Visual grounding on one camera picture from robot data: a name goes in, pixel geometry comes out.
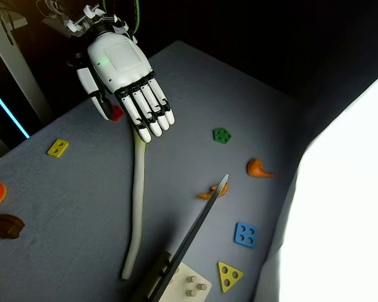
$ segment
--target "blue square block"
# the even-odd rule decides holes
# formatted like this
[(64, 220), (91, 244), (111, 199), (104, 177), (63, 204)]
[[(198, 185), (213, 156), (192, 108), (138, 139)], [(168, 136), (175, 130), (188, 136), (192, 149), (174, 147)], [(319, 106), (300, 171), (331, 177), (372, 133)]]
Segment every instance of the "blue square block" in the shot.
[(255, 247), (258, 237), (258, 229), (247, 223), (238, 222), (235, 229), (234, 241), (246, 247)]

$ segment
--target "dark background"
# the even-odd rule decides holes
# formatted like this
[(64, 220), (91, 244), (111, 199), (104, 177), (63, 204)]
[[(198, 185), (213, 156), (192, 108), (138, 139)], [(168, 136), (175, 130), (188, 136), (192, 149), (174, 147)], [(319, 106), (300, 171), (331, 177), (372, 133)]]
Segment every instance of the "dark background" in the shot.
[[(28, 20), (13, 35), (60, 116), (86, 99), (75, 71), (66, 65), (86, 42), (43, 24), (35, 1), (10, 4)], [(106, 6), (134, 27), (134, 0), (107, 0)], [(308, 135), (319, 132), (378, 78), (378, 1), (141, 0), (140, 10), (136, 37), (148, 57), (182, 40), (296, 97), (305, 111), (299, 126), (307, 127)], [(10, 81), (2, 78), (2, 85)], [(7, 99), (19, 112), (12, 97)], [(41, 127), (33, 119), (28, 119), (32, 133)]]

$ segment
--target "blue light strip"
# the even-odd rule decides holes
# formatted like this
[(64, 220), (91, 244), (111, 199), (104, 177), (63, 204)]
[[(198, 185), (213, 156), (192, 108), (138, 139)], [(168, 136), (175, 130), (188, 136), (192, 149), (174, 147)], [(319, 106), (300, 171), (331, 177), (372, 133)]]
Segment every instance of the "blue light strip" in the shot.
[(4, 111), (8, 114), (8, 116), (13, 120), (14, 124), (20, 129), (20, 131), (25, 135), (26, 138), (29, 138), (30, 136), (27, 134), (27, 132), (24, 130), (24, 128), (21, 126), (20, 123), (18, 123), (17, 119), (13, 116), (11, 111), (7, 108), (6, 104), (3, 103), (3, 101), (0, 98), (0, 105), (3, 107)]

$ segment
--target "table surface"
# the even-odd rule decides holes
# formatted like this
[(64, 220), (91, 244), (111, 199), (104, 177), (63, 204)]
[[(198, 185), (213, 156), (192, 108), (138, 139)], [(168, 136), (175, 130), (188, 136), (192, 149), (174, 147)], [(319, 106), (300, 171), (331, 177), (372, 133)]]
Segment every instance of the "table surface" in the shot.
[[(175, 42), (151, 58), (176, 124), (146, 150), (143, 234), (133, 276), (120, 280), (129, 247), (133, 139), (126, 117), (109, 122), (86, 101), (0, 159), (8, 189), (0, 214), (19, 216), (16, 240), (0, 238), (0, 301), (127, 301), (163, 250), (174, 253), (202, 210), (197, 193), (229, 173), (230, 189), (206, 218), (183, 262), (212, 284), (211, 301), (248, 301), (280, 213), (294, 100)], [(232, 135), (227, 145), (212, 130)], [(56, 159), (46, 151), (70, 142)], [(246, 174), (261, 158), (275, 179)], [(234, 243), (238, 221), (258, 228), (258, 245)], [(218, 261), (244, 272), (226, 294)]]

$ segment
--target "yellow triangle block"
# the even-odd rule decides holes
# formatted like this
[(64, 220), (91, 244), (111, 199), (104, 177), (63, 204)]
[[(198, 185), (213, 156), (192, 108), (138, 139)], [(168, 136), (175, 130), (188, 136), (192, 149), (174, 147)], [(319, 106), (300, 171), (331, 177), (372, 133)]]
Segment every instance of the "yellow triangle block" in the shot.
[(219, 272), (223, 293), (228, 292), (244, 276), (243, 272), (223, 262), (219, 262)]

